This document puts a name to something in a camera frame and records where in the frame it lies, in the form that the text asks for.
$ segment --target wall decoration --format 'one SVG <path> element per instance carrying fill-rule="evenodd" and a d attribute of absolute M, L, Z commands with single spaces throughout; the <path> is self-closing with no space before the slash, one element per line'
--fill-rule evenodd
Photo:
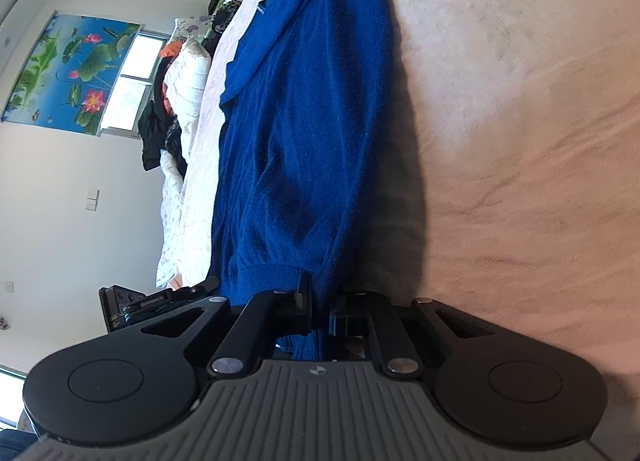
<path fill-rule="evenodd" d="M 54 13 L 31 51 L 2 120 L 97 134 L 139 24 Z"/>

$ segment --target beige blanket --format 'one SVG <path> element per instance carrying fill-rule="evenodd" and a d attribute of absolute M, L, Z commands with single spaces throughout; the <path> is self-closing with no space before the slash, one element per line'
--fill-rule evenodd
<path fill-rule="evenodd" d="M 640 0 L 392 0 L 394 121 L 361 276 L 593 362 L 640 452 Z"/>

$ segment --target floral pillow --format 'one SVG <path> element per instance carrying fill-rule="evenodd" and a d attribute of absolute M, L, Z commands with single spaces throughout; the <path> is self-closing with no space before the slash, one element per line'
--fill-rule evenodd
<path fill-rule="evenodd" d="M 194 38 L 202 42 L 211 29 L 211 16 L 182 17 L 175 19 L 175 29 L 169 42 L 181 40 L 185 42 L 188 38 Z"/>

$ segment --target blue sweater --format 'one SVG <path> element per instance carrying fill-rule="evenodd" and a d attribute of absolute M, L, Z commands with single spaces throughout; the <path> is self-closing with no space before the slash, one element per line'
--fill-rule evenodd
<path fill-rule="evenodd" d="M 312 276 L 321 359 L 328 310 L 368 212 L 392 52 L 387 0 L 266 0 L 228 64 L 211 273 L 232 304 Z"/>

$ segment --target screw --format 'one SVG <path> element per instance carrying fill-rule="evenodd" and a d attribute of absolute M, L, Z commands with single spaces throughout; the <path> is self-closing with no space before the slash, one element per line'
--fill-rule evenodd
<path fill-rule="evenodd" d="M 418 370 L 418 362 L 411 358 L 394 358 L 386 365 L 389 371 L 399 375 L 410 375 Z"/>
<path fill-rule="evenodd" d="M 237 358 L 223 357 L 214 360 L 211 369 L 221 375 L 235 375 L 242 371 L 244 364 Z"/>

